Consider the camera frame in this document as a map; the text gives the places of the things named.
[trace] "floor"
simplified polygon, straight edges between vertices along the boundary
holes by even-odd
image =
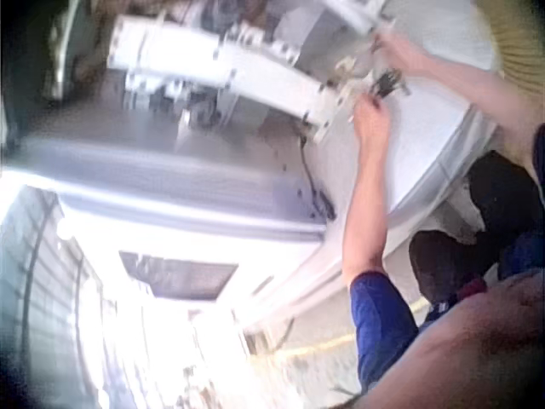
[[[481,228],[482,220],[471,203],[465,181],[422,226],[424,230],[446,231],[466,243]],[[412,273],[409,242],[388,256],[385,267],[418,324],[425,318],[428,303],[421,297]],[[288,324],[284,322],[269,329],[267,338],[271,345],[282,338]],[[257,356],[252,362],[264,390],[274,397],[269,407],[288,403],[301,409],[327,407],[346,400],[347,393],[358,393],[358,357],[353,334],[345,290],[298,316],[282,348],[274,354]]]

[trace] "black pants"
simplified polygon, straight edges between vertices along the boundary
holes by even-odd
[[[410,242],[410,263],[422,295],[431,303],[447,300],[482,277],[503,249],[543,223],[537,185],[523,168],[498,153],[478,159],[468,180],[471,200],[485,222],[476,243],[460,244],[438,230],[418,232]]]

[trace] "wall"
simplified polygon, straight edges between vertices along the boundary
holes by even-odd
[[[56,234],[56,196],[24,187],[0,227],[0,350],[43,407],[94,407],[77,328],[93,269]]]

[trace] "white metal arm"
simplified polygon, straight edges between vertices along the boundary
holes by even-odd
[[[336,91],[280,59],[209,32],[141,17],[118,18],[108,67],[229,89],[316,125],[320,133],[342,104]]]

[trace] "black cable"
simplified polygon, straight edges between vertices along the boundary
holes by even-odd
[[[303,164],[303,169],[305,170],[305,174],[307,175],[308,184],[310,186],[310,191],[313,199],[313,208],[316,210],[316,212],[321,215],[323,218],[328,220],[335,220],[336,219],[336,213],[335,208],[331,201],[327,198],[324,192],[321,190],[319,191],[316,188],[316,184],[314,183],[313,175],[310,172],[310,169],[308,168],[307,163],[307,157],[305,156],[305,146],[308,142],[307,136],[302,132],[298,126],[295,120],[291,121],[291,126],[294,130],[294,132],[299,136],[299,150],[301,154],[301,162]]]
[[[286,343],[286,341],[288,340],[288,337],[290,336],[290,333],[291,333],[291,330],[293,330],[293,325],[295,323],[295,318],[292,318],[290,320],[290,322],[288,323],[288,326],[286,327],[286,331],[284,331],[284,334],[283,336],[280,338],[280,340],[277,342],[276,344],[276,347],[274,347],[273,349],[271,349],[269,351],[269,354],[273,354],[275,352],[277,352],[278,350],[280,350],[284,344]]]

